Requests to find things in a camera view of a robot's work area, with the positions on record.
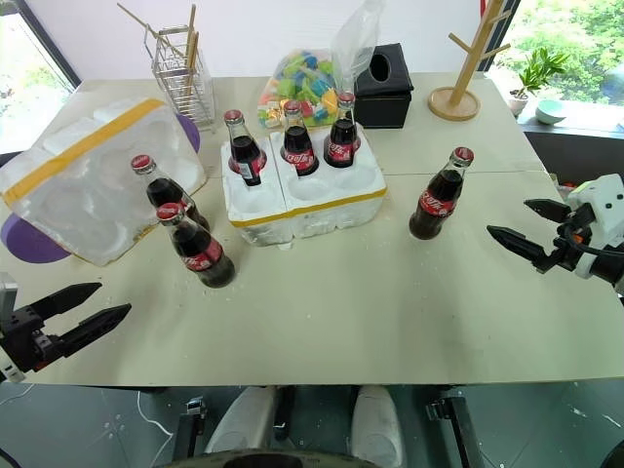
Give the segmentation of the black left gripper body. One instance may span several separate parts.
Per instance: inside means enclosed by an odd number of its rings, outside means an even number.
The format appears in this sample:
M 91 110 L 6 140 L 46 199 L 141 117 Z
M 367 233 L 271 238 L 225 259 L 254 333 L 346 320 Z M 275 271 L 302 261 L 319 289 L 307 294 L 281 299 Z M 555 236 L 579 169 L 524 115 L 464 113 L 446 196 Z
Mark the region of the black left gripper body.
M 32 306 L 1 318 L 1 348 L 23 372 L 39 371 L 62 357 L 61 342 L 43 333 L 44 320 Z

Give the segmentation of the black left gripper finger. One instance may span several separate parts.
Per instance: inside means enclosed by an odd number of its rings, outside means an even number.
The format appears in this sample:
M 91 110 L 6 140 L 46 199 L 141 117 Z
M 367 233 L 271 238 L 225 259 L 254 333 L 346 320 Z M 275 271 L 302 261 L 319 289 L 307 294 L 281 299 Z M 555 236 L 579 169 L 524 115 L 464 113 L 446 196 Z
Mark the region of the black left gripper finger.
M 31 303 L 29 307 L 42 321 L 46 321 L 79 306 L 101 286 L 99 282 L 70 285 Z
M 114 330 L 131 309 L 131 303 L 103 309 L 64 333 L 59 339 L 61 356 L 68 358 Z

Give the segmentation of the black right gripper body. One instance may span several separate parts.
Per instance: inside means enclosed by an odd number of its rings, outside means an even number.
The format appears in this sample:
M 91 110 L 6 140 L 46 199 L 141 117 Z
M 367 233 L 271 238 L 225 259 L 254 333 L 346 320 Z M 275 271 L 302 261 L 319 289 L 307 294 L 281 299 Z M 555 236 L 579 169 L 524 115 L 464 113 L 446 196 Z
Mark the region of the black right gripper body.
M 573 271 L 583 254 L 581 246 L 587 246 L 585 237 L 589 234 L 589 225 L 595 220 L 595 214 L 590 204 L 582 204 L 572 209 L 564 223 L 558 223 L 558 236 L 553 241 L 554 249 L 547 255 L 552 258 L 554 266 Z M 536 268 L 540 273 L 546 273 L 551 268 Z

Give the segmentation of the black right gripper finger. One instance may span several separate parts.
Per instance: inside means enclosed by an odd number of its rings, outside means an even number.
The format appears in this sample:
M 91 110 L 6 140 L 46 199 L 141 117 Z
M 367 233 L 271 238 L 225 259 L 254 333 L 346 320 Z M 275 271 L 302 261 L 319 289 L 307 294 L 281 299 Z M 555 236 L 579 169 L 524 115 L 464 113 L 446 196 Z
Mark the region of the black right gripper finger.
M 524 201 L 524 205 L 539 216 L 557 223 L 564 223 L 572 212 L 567 204 L 550 199 L 529 199 Z
M 488 225 L 487 232 L 503 248 L 528 260 L 535 268 L 552 268 L 555 263 L 544 249 L 511 228 Z

